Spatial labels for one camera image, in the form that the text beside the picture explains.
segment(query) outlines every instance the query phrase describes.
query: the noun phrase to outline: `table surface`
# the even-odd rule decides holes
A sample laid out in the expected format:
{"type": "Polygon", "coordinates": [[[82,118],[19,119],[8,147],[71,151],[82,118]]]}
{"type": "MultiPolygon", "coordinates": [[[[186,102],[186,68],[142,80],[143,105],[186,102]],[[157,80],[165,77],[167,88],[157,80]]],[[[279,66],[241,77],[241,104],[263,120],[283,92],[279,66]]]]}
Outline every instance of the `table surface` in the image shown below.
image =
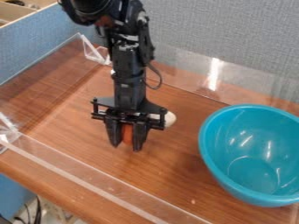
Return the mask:
{"type": "MultiPolygon", "coordinates": [[[[79,43],[66,45],[2,86],[0,110],[26,135],[206,221],[297,223],[298,205],[251,206],[221,188],[202,161],[198,133],[209,115],[227,104],[257,102],[293,113],[298,104],[223,82],[219,91],[210,91],[206,76],[155,64],[167,84],[147,91],[149,99],[177,114],[178,122],[150,132],[138,153],[123,144],[115,149],[103,123],[90,119],[93,97],[113,95],[111,67],[86,60],[79,43]]],[[[0,172],[87,223],[149,222],[10,150],[0,156],[0,172]]]]}

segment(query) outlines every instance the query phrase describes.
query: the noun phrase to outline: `blue bowl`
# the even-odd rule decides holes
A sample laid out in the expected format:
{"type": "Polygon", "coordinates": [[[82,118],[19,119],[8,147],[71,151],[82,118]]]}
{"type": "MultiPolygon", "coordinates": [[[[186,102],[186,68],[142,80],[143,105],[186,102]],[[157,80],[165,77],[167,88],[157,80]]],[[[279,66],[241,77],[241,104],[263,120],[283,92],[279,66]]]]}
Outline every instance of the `blue bowl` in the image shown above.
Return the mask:
{"type": "Polygon", "coordinates": [[[299,118],[262,105],[226,107],[206,120],[201,154],[223,188],[262,207],[299,201],[299,118]]]}

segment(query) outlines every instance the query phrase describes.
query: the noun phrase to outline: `bowl rim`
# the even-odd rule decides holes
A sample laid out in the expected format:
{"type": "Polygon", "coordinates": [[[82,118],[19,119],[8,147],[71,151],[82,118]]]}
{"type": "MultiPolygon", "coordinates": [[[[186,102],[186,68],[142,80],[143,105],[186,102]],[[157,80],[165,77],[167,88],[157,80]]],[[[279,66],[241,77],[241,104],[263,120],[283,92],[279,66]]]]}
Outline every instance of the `bowl rim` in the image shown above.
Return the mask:
{"type": "Polygon", "coordinates": [[[238,104],[234,106],[227,106],[222,109],[219,109],[217,112],[214,112],[210,117],[206,119],[203,125],[201,126],[201,133],[199,133],[199,147],[201,147],[201,156],[203,159],[205,164],[209,166],[211,173],[214,174],[215,178],[226,184],[230,188],[233,188],[238,193],[246,195],[251,199],[263,200],[265,202],[270,203],[294,203],[299,201],[299,193],[295,195],[273,195],[266,194],[262,192],[257,192],[254,190],[250,190],[243,185],[237,183],[229,176],[225,174],[225,172],[219,169],[219,167],[215,165],[210,153],[207,151],[207,142],[205,141],[206,135],[207,135],[207,129],[210,127],[211,122],[214,119],[223,114],[229,113],[231,110],[237,109],[263,109],[271,112],[275,112],[281,114],[282,116],[286,116],[291,118],[295,122],[299,123],[299,117],[290,114],[289,112],[283,111],[279,108],[274,108],[266,105],[261,104],[238,104]]]}

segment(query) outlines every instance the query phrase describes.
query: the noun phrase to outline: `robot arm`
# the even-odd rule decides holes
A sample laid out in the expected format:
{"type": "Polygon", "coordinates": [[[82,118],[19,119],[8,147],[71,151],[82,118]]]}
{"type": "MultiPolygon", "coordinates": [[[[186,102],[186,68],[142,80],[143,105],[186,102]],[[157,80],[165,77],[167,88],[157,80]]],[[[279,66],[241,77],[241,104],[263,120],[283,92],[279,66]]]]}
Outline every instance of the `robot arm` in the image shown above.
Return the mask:
{"type": "Polygon", "coordinates": [[[139,0],[61,0],[61,5],[75,23],[97,25],[101,34],[106,33],[114,61],[115,95],[94,98],[93,118],[105,121],[109,139],[115,147],[130,139],[134,150],[141,151],[150,129],[165,129],[167,113],[166,108],[146,99],[146,87],[150,87],[146,67],[161,77],[159,85],[150,88],[161,87],[162,75],[151,65],[155,48],[143,4],[139,0]]]}

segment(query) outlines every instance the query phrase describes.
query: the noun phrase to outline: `floor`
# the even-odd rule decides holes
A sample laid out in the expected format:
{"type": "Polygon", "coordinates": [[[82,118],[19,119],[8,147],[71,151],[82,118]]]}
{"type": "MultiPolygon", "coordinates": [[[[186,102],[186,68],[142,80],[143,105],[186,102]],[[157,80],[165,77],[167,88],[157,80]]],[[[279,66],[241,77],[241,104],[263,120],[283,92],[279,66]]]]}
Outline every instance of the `floor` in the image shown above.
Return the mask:
{"type": "MultiPolygon", "coordinates": [[[[34,224],[34,220],[35,220],[36,204],[38,204],[36,200],[32,201],[28,204],[28,211],[30,211],[30,216],[31,216],[31,224],[34,224]]],[[[26,208],[22,209],[20,213],[16,216],[23,219],[26,224],[30,223],[28,222],[28,213],[27,213],[26,208]]],[[[62,220],[59,220],[57,218],[55,214],[50,210],[46,209],[46,207],[42,208],[42,224],[69,224],[69,223],[73,223],[73,224],[87,224],[83,220],[77,220],[75,222],[62,221],[62,220]]],[[[19,221],[19,220],[15,220],[14,224],[23,224],[23,222],[19,221]]]]}

